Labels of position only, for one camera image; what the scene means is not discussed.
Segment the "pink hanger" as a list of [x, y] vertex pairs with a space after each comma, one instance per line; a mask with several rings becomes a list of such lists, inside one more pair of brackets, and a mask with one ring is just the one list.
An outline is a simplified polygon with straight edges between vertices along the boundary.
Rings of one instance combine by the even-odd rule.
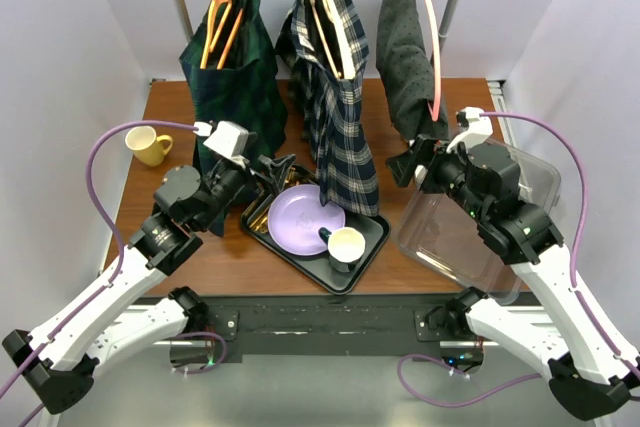
[[433, 68], [434, 74], [434, 97], [431, 103], [428, 105], [428, 110], [430, 113], [431, 120], [436, 122], [440, 118], [440, 109], [442, 102], [442, 72], [441, 72], [441, 50], [440, 50], [440, 40], [439, 40], [439, 31], [438, 24], [436, 19], [435, 8], [433, 4], [433, 0], [424, 0], [427, 19], [430, 28], [431, 34], [431, 44], [432, 44], [432, 60], [431, 65]]

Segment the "beige hanger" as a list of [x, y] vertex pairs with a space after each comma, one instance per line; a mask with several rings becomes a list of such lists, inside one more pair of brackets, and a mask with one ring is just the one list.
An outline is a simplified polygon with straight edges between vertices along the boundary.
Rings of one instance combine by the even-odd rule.
[[309, 0], [317, 34], [332, 74], [340, 80], [353, 80], [353, 62], [345, 23], [334, 0]]

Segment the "navy white plaid skirt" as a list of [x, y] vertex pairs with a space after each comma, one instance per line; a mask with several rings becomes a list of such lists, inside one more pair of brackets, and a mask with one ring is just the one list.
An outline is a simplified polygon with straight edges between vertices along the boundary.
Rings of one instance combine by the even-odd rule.
[[276, 42], [290, 72], [289, 96], [303, 115], [320, 201], [368, 217], [379, 213], [379, 181], [361, 123], [369, 46], [352, 0], [334, 0], [345, 23], [356, 75], [337, 79], [326, 61], [309, 0], [294, 0]]

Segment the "grey dotted skirt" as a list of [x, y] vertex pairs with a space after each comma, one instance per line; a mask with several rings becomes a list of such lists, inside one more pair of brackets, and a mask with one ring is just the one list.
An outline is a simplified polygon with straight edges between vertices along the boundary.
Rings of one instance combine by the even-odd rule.
[[446, 104], [434, 121], [434, 70], [425, 49], [416, 0], [382, 0], [376, 37], [376, 68], [392, 125], [407, 141], [423, 134], [449, 137]]

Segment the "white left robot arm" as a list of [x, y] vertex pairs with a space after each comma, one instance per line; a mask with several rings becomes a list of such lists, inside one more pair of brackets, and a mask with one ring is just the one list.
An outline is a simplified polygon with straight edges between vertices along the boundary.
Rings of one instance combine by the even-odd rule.
[[170, 169], [154, 193], [152, 215], [111, 266], [47, 322], [3, 339], [42, 408], [52, 415], [70, 409], [100, 375], [157, 341], [207, 336], [209, 308], [188, 287], [174, 289], [134, 318], [119, 316], [202, 246], [200, 233], [244, 187], [282, 192], [295, 159], [260, 157], [258, 169], [243, 158], [222, 159], [206, 175], [192, 166]]

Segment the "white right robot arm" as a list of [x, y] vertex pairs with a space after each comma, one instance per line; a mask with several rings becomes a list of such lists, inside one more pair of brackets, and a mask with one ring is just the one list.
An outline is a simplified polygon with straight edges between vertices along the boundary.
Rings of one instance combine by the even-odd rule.
[[620, 338], [589, 289], [570, 271], [571, 254], [550, 216], [519, 193], [521, 169], [493, 141], [474, 147], [419, 136], [386, 162], [397, 186], [417, 167], [423, 192], [444, 194], [476, 224], [483, 243], [535, 295], [560, 335], [554, 338], [517, 319], [489, 295], [468, 287], [424, 317], [459, 340], [488, 338], [533, 368], [559, 404], [582, 421], [616, 412], [638, 387], [638, 350]]

